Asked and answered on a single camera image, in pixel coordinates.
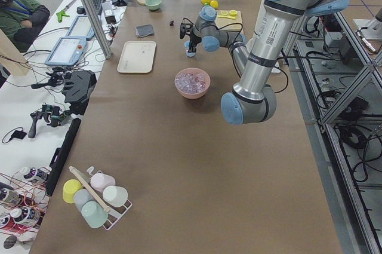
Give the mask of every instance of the cutting board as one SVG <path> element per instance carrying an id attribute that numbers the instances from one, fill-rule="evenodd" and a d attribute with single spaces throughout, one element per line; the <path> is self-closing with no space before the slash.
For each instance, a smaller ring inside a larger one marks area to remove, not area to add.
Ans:
<path id="1" fill-rule="evenodd" d="M 228 11 L 228 13 L 229 13 L 230 10 L 216 10 L 216 11 L 217 11 L 217 14 L 220 15 L 222 11 Z M 221 28 L 225 25 L 232 24 L 232 23 L 243 23 L 242 19 L 241 19 L 241 11 L 239 11 L 239 10 L 237 10 L 237 11 L 238 11 L 238 15 L 236 15 L 235 19 L 216 17 L 216 19 L 215 19 L 216 26 L 218 28 Z M 239 24 L 230 25 L 230 26 L 223 28 L 223 30 L 227 30 L 227 31 L 240 31 L 240 29 L 242 29 L 242 27 Z"/>

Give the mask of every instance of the gray cup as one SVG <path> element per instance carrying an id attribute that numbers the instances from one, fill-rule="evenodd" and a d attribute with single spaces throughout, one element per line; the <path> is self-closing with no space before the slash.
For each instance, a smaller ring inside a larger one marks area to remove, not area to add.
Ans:
<path id="1" fill-rule="evenodd" d="M 74 195 L 74 203 L 76 204 L 76 207 L 80 212 L 82 210 L 82 206 L 84 206 L 89 201 L 94 201 L 94 199 L 90 192 L 87 191 L 85 188 L 80 189 Z"/>

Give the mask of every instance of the black bar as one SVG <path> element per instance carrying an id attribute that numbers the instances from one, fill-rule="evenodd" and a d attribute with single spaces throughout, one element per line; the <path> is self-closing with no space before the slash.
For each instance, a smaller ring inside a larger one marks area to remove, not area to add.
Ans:
<path id="1" fill-rule="evenodd" d="M 65 140 L 62 143 L 61 148 L 58 148 L 54 153 L 53 159 L 50 163 L 50 167 L 52 171 L 47 180 L 47 196 L 52 196 L 54 188 L 56 188 L 58 179 L 60 178 L 61 172 L 65 166 L 65 162 L 67 156 L 69 155 L 70 149 L 72 148 L 74 138 L 76 137 L 79 125 L 81 124 L 81 120 L 79 118 L 75 118 L 70 124 L 69 130 L 65 135 Z"/>

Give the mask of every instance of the white mug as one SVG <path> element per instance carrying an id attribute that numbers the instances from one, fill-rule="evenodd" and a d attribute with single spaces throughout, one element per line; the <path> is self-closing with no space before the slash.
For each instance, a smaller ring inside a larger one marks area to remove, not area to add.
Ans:
<path id="1" fill-rule="evenodd" d="M 127 190 L 120 186 L 108 186 L 104 189 L 103 200 L 114 207 L 121 207 L 127 201 Z"/>

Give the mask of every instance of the white desk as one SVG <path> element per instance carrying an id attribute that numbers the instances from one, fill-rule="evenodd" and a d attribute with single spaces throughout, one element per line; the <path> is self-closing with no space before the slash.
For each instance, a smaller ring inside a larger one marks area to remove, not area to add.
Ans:
<path id="1" fill-rule="evenodd" d="M 71 0 L 64 0 L 60 6 L 58 6 L 55 12 L 51 13 L 51 18 L 47 25 L 44 27 L 41 33 L 47 32 L 49 30 L 57 29 L 60 27 L 69 27 L 73 22 L 73 19 L 77 16 L 76 8 L 81 6 L 81 1 L 77 0 L 67 11 L 66 14 L 70 17 L 64 17 L 62 23 L 57 21 L 56 12 L 62 10 L 66 4 Z M 126 7 L 118 7 L 115 11 L 115 16 L 117 21 L 124 14 Z M 102 24 L 104 30 L 106 29 L 106 21 L 102 15 Z M 55 32 L 42 35 L 37 38 L 34 44 L 29 48 L 29 51 L 33 50 L 52 50 L 58 38 L 65 36 L 67 29 L 58 30 Z M 83 67 L 83 69 L 91 70 L 96 72 L 97 78 L 103 63 L 104 56 L 102 55 L 102 50 L 94 39 L 88 42 L 85 49 L 86 61 L 88 65 Z M 48 56 L 48 52 L 37 52 L 34 56 L 32 54 L 27 54 L 25 57 L 32 62 L 30 65 L 34 71 L 39 74 L 34 74 L 31 71 L 28 72 L 26 76 L 10 76 L 7 82 L 15 85 L 31 85 L 44 79 L 46 72 L 49 72 L 51 68 L 44 65 L 45 59 Z M 3 137 L 7 132 L 16 128 L 23 127 L 25 132 L 28 132 L 30 126 L 32 125 L 32 119 L 30 114 L 41 108 L 43 103 L 49 105 L 59 105 L 61 108 L 69 109 L 69 104 L 64 103 L 65 97 L 60 93 L 63 85 L 56 88 L 48 87 L 58 93 L 52 94 L 46 91 L 44 88 L 39 88 L 32 90 L 31 87 L 15 87 L 9 83 L 5 82 L 0 88 L 0 136 Z M 19 171 L 23 166 L 35 166 L 43 167 L 48 166 L 54 151 L 56 148 L 61 147 L 63 143 L 65 134 L 70 126 L 70 118 L 64 121 L 62 126 L 52 128 L 47 126 L 44 120 L 39 120 L 36 126 L 36 137 L 29 139 L 27 136 L 23 140 L 13 139 L 10 143 L 4 145 L 0 144 L 0 153 L 2 158 L 2 165 L 0 168 L 0 173 L 12 176 L 14 173 Z M 7 183 L 3 177 L 0 177 L 0 181 Z M 0 234 L 0 253 L 6 251 L 7 254 L 13 253 L 26 253 L 29 250 L 23 250 L 21 247 L 14 247 L 9 250 L 5 250 L 2 247 L 2 242 L 5 240 L 7 235 Z"/>

